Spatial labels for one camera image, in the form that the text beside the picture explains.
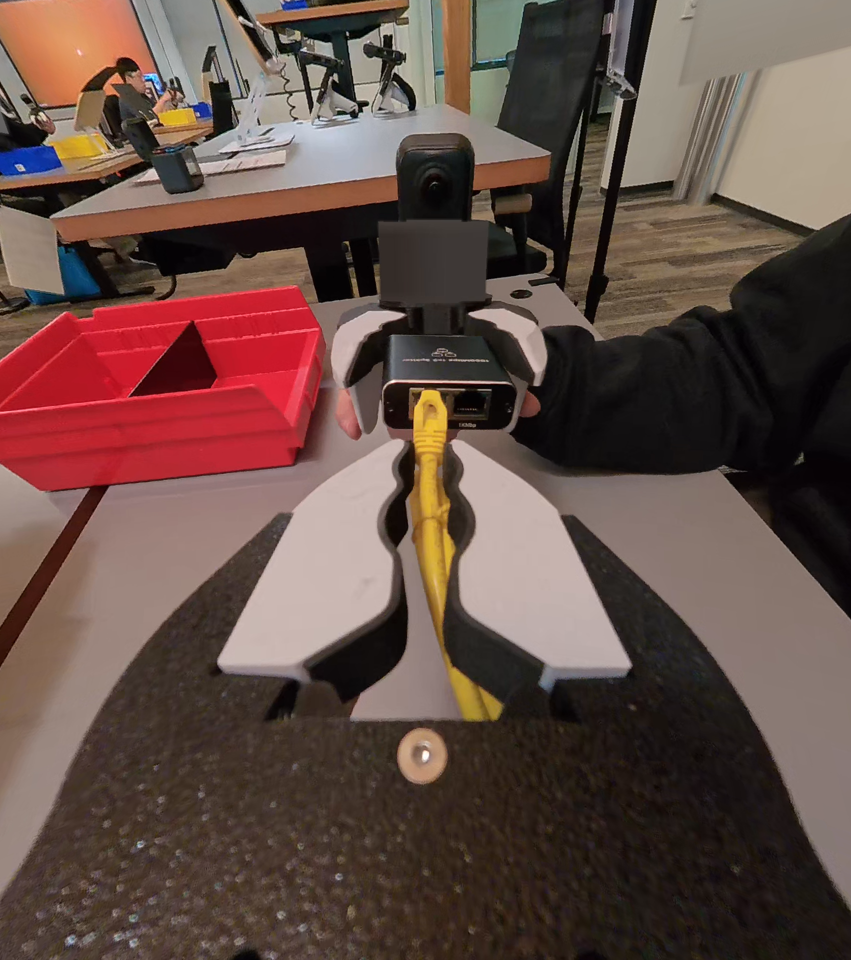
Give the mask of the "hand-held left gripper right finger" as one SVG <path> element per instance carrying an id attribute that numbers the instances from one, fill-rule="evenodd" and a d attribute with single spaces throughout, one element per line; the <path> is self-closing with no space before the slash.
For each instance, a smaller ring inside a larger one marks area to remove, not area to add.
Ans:
<path id="1" fill-rule="evenodd" d="M 566 518 L 525 479 L 455 439 L 445 450 L 454 556 L 443 641 L 491 695 L 624 678 L 632 662 Z"/>

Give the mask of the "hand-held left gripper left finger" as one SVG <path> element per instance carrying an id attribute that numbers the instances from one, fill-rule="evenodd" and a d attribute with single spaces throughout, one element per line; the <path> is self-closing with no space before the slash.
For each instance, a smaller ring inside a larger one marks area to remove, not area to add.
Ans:
<path id="1" fill-rule="evenodd" d="M 330 685 L 342 702 L 406 652 L 398 546 L 408 533 L 408 443 L 390 440 L 299 502 L 217 659 L 229 675 Z"/>

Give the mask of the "black ethernet splitter box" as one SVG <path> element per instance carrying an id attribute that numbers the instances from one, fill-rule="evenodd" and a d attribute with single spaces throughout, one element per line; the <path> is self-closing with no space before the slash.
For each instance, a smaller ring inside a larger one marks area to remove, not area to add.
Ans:
<path id="1" fill-rule="evenodd" d="M 483 338 L 395 334 L 383 364 L 385 425 L 411 430 L 427 390 L 439 394 L 450 430 L 504 430 L 519 406 L 512 377 Z"/>

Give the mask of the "person's right hand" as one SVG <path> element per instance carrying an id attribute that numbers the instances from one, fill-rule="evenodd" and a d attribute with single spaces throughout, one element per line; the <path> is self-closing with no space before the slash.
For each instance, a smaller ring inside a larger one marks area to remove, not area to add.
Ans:
<path id="1" fill-rule="evenodd" d="M 538 397 L 531 391 L 527 390 L 520 406 L 518 416 L 520 418 L 532 418 L 538 415 L 540 411 L 541 404 Z M 348 390 L 338 390 L 335 405 L 335 419 L 340 429 L 352 441 L 358 441 L 363 436 L 357 412 Z"/>

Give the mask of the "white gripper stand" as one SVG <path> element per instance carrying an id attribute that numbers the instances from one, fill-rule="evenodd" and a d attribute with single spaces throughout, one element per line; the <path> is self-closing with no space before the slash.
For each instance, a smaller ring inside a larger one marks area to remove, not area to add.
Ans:
<path id="1" fill-rule="evenodd" d="M 394 47 L 393 36 L 384 36 L 380 44 L 365 41 L 362 50 L 366 58 L 379 62 L 378 86 L 371 101 L 371 114 L 384 117 L 415 112 L 415 91 L 398 72 L 399 67 L 406 64 L 408 54 Z"/>
<path id="2" fill-rule="evenodd" d="M 268 94 L 268 77 L 260 71 L 251 86 L 245 106 L 239 114 L 233 130 L 234 138 L 222 148 L 222 153 L 251 152 L 253 150 L 277 149 L 289 146 L 295 139 L 295 129 L 276 132 L 275 126 L 264 126 L 261 114 Z"/>
<path id="3" fill-rule="evenodd" d="M 342 73 L 345 62 L 334 56 L 317 54 L 301 50 L 298 54 L 299 65 L 322 66 L 323 78 L 317 93 L 313 97 L 310 122 L 313 127 L 329 126 L 340 121 L 352 121 L 360 116 L 359 105 L 334 89 L 334 78 Z"/>

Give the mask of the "grey desk with wooden edge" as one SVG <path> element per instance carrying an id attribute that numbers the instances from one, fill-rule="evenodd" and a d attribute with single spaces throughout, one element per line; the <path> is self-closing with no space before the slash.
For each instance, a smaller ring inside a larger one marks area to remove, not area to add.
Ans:
<path id="1" fill-rule="evenodd" d="M 389 118 L 362 113 L 331 126 L 282 123 L 277 132 L 293 134 L 280 165 L 214 174 L 177 195 L 138 177 L 51 221 L 69 244 L 136 236 L 165 276 L 221 269 L 233 256 L 302 249 L 317 298 L 326 303 L 355 294 L 345 243 L 358 293 L 376 293 L 370 243 L 380 222 L 397 219 L 396 155 L 405 138 L 467 138 L 478 190 L 538 184 L 552 165 L 547 150 L 445 104 Z"/>

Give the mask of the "wooden pillar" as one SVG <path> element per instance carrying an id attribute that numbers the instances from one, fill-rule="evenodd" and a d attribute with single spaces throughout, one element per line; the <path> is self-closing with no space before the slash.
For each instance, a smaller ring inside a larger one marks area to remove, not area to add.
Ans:
<path id="1" fill-rule="evenodd" d="M 471 111 L 472 2 L 441 1 L 443 97 L 456 110 Z"/>

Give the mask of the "black tripod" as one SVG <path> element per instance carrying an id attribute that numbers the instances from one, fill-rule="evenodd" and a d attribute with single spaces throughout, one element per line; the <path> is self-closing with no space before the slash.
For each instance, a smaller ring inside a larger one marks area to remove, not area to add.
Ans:
<path id="1" fill-rule="evenodd" d="M 606 271 L 607 259 L 645 57 L 643 2 L 614 2 L 612 13 L 607 86 L 618 100 L 620 111 L 613 140 L 611 168 L 605 190 L 595 257 L 583 307 L 584 316 L 590 323 L 597 318 L 601 298 L 609 283 Z"/>

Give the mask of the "black bin divider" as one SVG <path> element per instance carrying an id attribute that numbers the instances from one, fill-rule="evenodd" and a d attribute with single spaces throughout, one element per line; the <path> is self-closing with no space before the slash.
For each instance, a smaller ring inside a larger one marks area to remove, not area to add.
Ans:
<path id="1" fill-rule="evenodd" d="M 130 391 L 130 398 L 197 392 L 211 389 L 216 367 L 191 320 Z"/>

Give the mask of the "white paper sheets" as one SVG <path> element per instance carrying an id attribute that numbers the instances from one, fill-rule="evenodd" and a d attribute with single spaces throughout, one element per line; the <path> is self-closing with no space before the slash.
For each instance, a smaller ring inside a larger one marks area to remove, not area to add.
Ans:
<path id="1" fill-rule="evenodd" d="M 210 177 L 282 167 L 287 163 L 288 147 L 295 137 L 295 133 L 289 133 L 251 142 L 240 150 L 220 151 L 216 156 L 187 157 L 186 172 Z"/>

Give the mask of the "red plastic bin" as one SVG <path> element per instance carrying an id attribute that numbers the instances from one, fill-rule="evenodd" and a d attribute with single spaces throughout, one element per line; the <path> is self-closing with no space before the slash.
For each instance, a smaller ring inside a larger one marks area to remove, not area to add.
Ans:
<path id="1" fill-rule="evenodd" d="M 215 384 L 131 398 L 190 321 Z M 296 286 L 63 313 L 0 360 L 0 465 L 47 492 L 291 466 L 325 352 Z"/>

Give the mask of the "black pen holder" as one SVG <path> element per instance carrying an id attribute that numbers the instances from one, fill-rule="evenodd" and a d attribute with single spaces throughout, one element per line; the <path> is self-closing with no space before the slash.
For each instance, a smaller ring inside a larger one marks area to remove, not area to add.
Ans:
<path id="1" fill-rule="evenodd" d="M 192 193 L 204 185 L 205 176 L 192 144 L 158 147 L 152 151 L 151 163 L 169 195 Z"/>

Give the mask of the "blue bag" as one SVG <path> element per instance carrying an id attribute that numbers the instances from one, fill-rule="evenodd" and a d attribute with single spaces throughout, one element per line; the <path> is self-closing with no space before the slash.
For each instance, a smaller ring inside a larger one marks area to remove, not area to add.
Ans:
<path id="1" fill-rule="evenodd" d="M 58 246 L 59 273 L 62 294 L 25 290 L 24 296 L 32 306 L 81 304 L 98 300 L 102 291 L 96 279 L 75 246 Z"/>

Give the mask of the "white sign board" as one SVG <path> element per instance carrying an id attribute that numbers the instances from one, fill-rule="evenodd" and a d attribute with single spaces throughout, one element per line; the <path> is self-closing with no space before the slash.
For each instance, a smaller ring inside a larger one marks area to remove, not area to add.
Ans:
<path id="1" fill-rule="evenodd" d="M 50 219 L 0 205 L 0 251 L 12 286 L 63 296 L 58 233 Z"/>

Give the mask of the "blue plastic bin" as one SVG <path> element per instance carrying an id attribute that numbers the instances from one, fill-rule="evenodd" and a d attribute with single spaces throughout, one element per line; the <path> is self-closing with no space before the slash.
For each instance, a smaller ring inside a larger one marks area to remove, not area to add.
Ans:
<path id="1" fill-rule="evenodd" d="M 39 145 L 0 151 L 0 176 L 19 177 L 63 168 L 54 147 Z"/>

